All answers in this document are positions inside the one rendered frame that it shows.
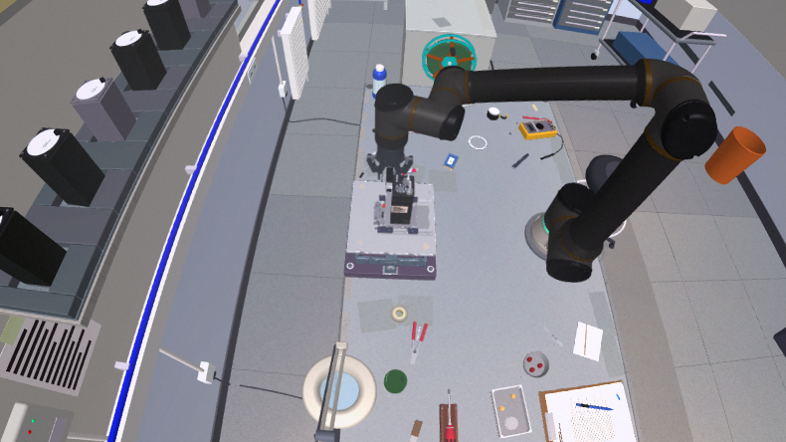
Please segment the sheet of paper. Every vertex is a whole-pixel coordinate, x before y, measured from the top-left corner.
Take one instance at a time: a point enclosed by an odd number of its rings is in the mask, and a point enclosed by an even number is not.
[[[573,345],[573,352],[579,356],[598,361],[600,360],[601,340],[603,340],[602,330],[579,323],[579,327],[576,329],[576,343]]]
[[[595,405],[611,410],[576,406]],[[557,439],[562,442],[636,442],[633,420],[622,382],[546,395]]]

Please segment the blue rail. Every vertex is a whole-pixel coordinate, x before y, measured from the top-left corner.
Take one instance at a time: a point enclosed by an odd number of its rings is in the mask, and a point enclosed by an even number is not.
[[[205,158],[207,158],[207,154],[210,151],[213,140],[216,137],[216,133],[218,132],[218,127],[221,125],[221,122],[224,120],[224,115],[227,112],[227,108],[229,107],[229,103],[232,98],[237,93],[238,85],[240,81],[243,79],[243,73],[246,72],[246,67],[249,64],[249,61],[254,54],[254,51],[257,49],[257,45],[260,43],[260,39],[265,31],[268,29],[268,25],[270,24],[271,18],[273,14],[276,13],[276,9],[279,7],[279,3],[281,0],[276,0],[276,3],[273,5],[271,12],[268,13],[268,17],[265,19],[265,23],[262,25],[262,29],[260,30],[259,34],[257,34],[257,38],[254,39],[254,44],[251,46],[249,50],[249,55],[246,57],[246,60],[243,62],[243,65],[240,67],[238,74],[235,76],[235,81],[232,82],[232,87],[229,89],[227,96],[224,98],[224,102],[221,104],[221,110],[219,111],[216,119],[213,121],[213,127],[210,129],[210,134],[208,135],[207,140],[205,141],[205,145],[202,147],[202,152],[199,154],[199,161],[196,164],[196,169],[191,174],[191,179],[188,181],[188,187],[186,188],[186,192],[183,195],[183,199],[180,200],[180,206],[177,208],[177,215],[175,216],[175,221],[172,224],[171,229],[169,229],[169,235],[166,238],[166,244],[164,246],[164,253],[161,255],[161,258],[158,260],[158,266],[155,271],[155,278],[153,279],[153,285],[150,288],[150,292],[147,294],[147,301],[144,304],[144,311],[142,313],[142,320],[139,322],[139,328],[136,329],[136,335],[134,336],[133,340],[133,347],[131,348],[131,358],[128,361],[128,370],[125,371],[122,378],[122,387],[120,388],[120,395],[117,398],[117,407],[114,410],[114,415],[112,415],[111,419],[111,426],[109,427],[109,435],[107,437],[108,442],[115,442],[117,440],[117,433],[120,429],[120,421],[122,420],[122,414],[125,410],[125,403],[128,401],[128,390],[131,387],[131,380],[133,379],[133,374],[136,371],[136,362],[139,359],[139,352],[142,347],[142,341],[144,339],[144,334],[147,331],[147,324],[150,321],[150,314],[153,310],[153,305],[155,304],[156,297],[158,296],[158,289],[161,285],[161,280],[164,276],[164,270],[166,269],[167,263],[169,263],[169,259],[172,254],[172,246],[175,242],[175,237],[177,236],[177,232],[180,230],[180,225],[183,222],[183,215],[185,214],[186,207],[188,206],[189,201],[191,201],[192,192],[194,190],[194,186],[196,185],[196,181],[199,178],[199,174],[202,171],[202,165],[205,162]]]

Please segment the orange cup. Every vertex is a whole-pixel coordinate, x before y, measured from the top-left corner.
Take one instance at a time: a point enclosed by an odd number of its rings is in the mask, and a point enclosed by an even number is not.
[[[742,126],[731,130],[726,140],[706,161],[704,169],[720,184],[728,184],[767,152],[764,142]]]

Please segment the black robotic arm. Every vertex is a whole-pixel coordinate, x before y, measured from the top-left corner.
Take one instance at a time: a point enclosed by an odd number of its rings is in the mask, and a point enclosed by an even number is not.
[[[454,140],[462,105],[500,102],[620,100],[655,109],[650,123],[597,193],[565,184],[544,215],[550,232],[546,271],[564,282],[592,274],[592,261],[608,238],[663,182],[680,161],[707,152],[717,134],[715,114],[698,79],[668,62],[634,66],[538,68],[466,72],[443,69],[427,99],[404,85],[377,92],[373,172],[412,165],[404,155],[409,131]]]

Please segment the ventilation grille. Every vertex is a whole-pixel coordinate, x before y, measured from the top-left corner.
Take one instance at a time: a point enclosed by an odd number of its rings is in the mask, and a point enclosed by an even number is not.
[[[3,347],[0,377],[79,396],[100,325],[86,329],[25,319],[16,344]]]
[[[293,99],[298,100],[308,75],[308,53],[305,50],[302,8],[295,6],[287,15],[287,20],[282,28],[282,42],[284,43],[284,59],[290,74]]]
[[[308,4],[308,23],[311,25],[311,39],[319,39],[322,32],[324,19],[327,18],[327,8],[330,7],[330,0],[309,0]]]

